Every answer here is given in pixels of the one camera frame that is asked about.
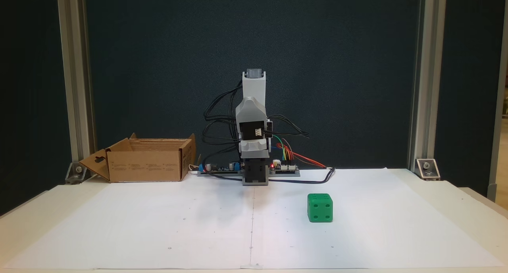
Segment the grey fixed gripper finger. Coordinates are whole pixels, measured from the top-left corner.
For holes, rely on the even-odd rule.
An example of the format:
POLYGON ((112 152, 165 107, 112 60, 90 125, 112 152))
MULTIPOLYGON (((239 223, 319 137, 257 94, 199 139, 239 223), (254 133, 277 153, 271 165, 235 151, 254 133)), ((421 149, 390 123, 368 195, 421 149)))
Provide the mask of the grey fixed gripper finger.
POLYGON ((269 158, 270 150, 240 150, 241 159, 261 159, 261 158, 269 158))

